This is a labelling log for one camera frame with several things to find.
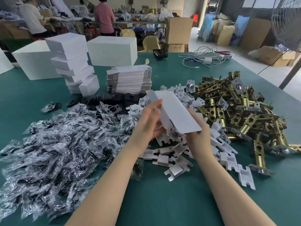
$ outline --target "pink shirt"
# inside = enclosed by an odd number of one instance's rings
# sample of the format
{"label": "pink shirt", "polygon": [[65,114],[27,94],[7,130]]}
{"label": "pink shirt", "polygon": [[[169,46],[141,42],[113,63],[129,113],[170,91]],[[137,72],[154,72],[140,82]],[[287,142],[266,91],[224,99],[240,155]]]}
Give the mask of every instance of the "pink shirt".
{"label": "pink shirt", "polygon": [[112,21],[115,19],[113,10],[107,5],[106,2],[99,3],[95,7],[94,13],[95,21],[99,22],[101,33],[114,33]]}

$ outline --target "black cord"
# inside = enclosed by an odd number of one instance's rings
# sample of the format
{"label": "black cord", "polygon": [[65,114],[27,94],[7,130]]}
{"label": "black cord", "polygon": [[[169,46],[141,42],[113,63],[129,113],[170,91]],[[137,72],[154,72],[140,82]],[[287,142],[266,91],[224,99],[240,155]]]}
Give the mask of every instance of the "black cord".
{"label": "black cord", "polygon": [[286,52],[284,52],[278,59],[280,59],[287,52],[288,52],[288,50]]}

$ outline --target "floor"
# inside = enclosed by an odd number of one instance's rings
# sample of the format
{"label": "floor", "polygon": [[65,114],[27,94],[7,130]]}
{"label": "floor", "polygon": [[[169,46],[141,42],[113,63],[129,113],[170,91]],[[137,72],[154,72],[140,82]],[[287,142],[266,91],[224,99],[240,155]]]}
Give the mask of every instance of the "floor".
{"label": "floor", "polygon": [[[219,51],[231,51],[234,53],[233,59],[254,73],[259,73],[267,67],[266,64],[251,58],[248,54],[239,47],[221,47],[216,46],[214,43],[205,43],[202,39],[198,38],[198,28],[192,28],[189,42],[189,51],[195,51],[201,46],[217,47]],[[288,75],[292,67],[268,67],[260,76],[270,83],[279,86],[284,78]],[[290,83],[285,87],[285,92],[301,101],[301,70],[294,76]]]}

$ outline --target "teal work table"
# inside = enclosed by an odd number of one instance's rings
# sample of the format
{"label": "teal work table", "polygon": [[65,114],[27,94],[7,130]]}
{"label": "teal work table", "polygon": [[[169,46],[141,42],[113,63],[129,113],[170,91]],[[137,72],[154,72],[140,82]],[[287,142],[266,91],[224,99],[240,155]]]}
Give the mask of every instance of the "teal work table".
{"label": "teal work table", "polygon": [[[168,58],[162,61],[155,60],[152,53],[138,53],[136,65],[144,64],[146,58],[150,60],[149,65],[153,68],[154,90],[158,90],[161,85],[184,85],[188,79],[194,79],[197,83],[203,76],[219,78],[221,75],[225,78],[230,71],[241,71],[243,83],[253,86],[256,92],[261,92],[266,102],[273,102],[276,114],[288,113],[285,115],[288,123],[285,133],[290,143],[301,144],[301,103],[235,60],[226,61],[217,67],[208,68],[201,65],[198,69],[189,69],[182,65],[182,58],[176,53],[169,53]],[[110,67],[94,68],[100,83],[98,93],[105,93],[106,70]],[[40,111],[47,103],[61,102],[62,109],[66,110],[67,104],[75,97],[70,94],[64,79],[30,81],[20,68],[0,75],[0,91],[1,149],[12,139],[21,140],[24,137],[22,133],[33,121],[49,119],[51,114]],[[249,156],[250,143],[231,145],[239,152],[239,164],[247,166],[255,163]],[[116,225],[223,225],[209,186],[196,162],[193,159],[191,161],[194,163],[191,171],[172,182],[164,175],[165,167],[155,166],[146,161],[143,179],[129,182]],[[269,178],[253,173],[256,190],[249,187],[243,189],[278,226],[300,225],[301,156],[282,160],[266,156],[266,163],[269,169],[278,174]],[[239,182],[236,172],[230,171],[230,174]],[[3,183],[4,178],[0,175],[0,185]],[[60,218],[50,225],[64,225],[68,217],[69,215]],[[21,220],[20,211],[17,210],[3,219],[0,225],[42,226],[48,225],[48,220],[46,216],[39,217],[34,222],[31,216]]]}

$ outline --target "hand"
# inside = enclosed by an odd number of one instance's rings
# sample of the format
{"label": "hand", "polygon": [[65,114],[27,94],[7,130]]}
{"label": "hand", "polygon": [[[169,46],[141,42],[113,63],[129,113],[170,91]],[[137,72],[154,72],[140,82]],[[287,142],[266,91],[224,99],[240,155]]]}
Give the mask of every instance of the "hand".
{"label": "hand", "polygon": [[194,157],[209,155],[213,156],[210,143],[210,128],[209,125],[200,118],[194,111],[189,110],[191,116],[201,126],[201,132],[191,132],[186,134],[186,140],[190,151]]}
{"label": "hand", "polygon": [[160,109],[163,100],[160,99],[152,104],[146,106],[143,113],[131,135],[127,145],[130,144],[130,148],[135,148],[139,152],[139,155],[147,148],[148,143],[166,130],[162,127],[159,121]]}

